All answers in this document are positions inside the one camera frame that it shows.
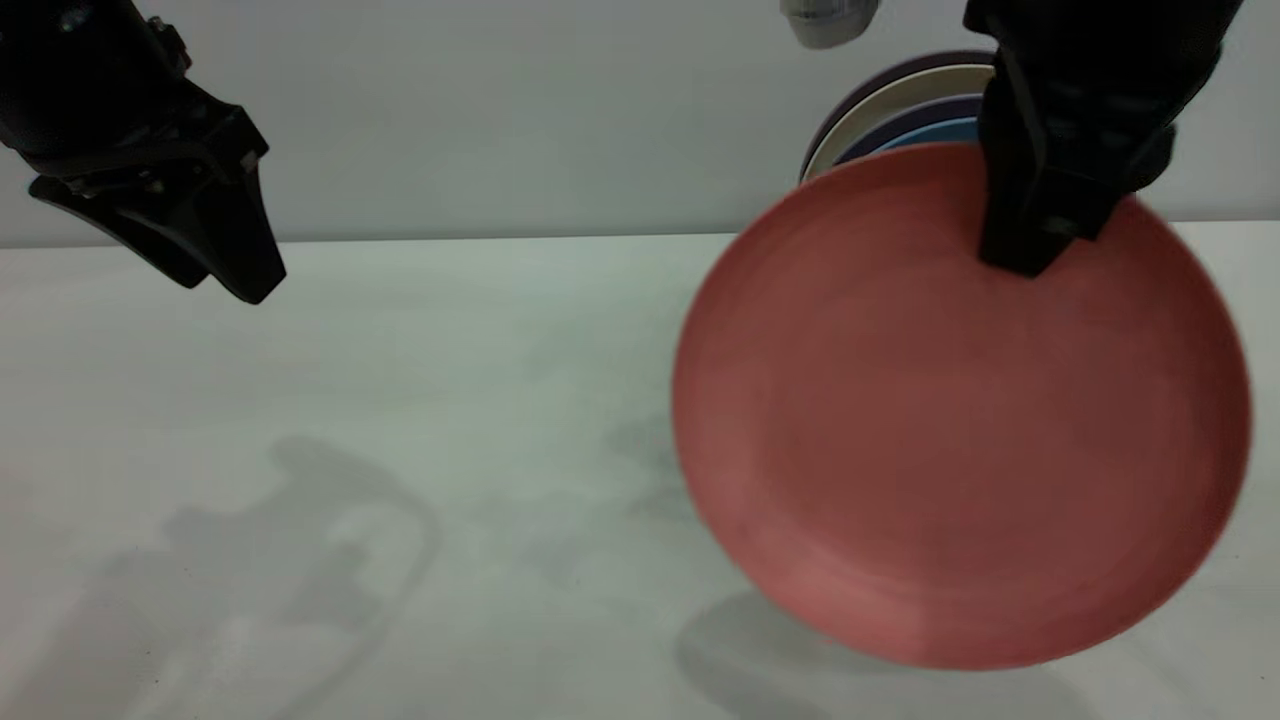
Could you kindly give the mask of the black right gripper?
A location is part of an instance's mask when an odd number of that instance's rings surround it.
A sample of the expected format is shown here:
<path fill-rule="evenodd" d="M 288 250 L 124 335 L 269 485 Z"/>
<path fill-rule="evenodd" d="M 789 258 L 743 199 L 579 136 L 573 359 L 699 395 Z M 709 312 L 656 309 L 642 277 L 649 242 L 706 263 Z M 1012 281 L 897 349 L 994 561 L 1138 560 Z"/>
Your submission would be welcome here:
<path fill-rule="evenodd" d="M 1036 278 L 1096 240 L 1169 167 L 1176 122 L 1222 55 L 1238 1 L 969 1 L 997 45 L 978 138 L 978 256 Z"/>

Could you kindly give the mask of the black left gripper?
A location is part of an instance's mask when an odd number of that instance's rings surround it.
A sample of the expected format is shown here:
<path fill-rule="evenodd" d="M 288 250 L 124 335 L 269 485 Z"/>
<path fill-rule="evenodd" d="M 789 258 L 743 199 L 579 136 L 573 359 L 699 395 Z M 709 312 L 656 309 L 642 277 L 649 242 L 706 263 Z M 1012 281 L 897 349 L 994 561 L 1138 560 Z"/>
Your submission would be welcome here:
<path fill-rule="evenodd" d="M 170 60 L 174 76 L 147 83 L 141 70 L 104 63 L 4 61 L 3 143 L 31 167 L 31 197 L 97 228 L 187 290 L 214 278 L 260 305 L 287 277 L 259 172 L 270 146 L 244 108 L 189 79 L 192 65 Z M 175 196 L 168 237 L 86 199 L 166 178 Z"/>

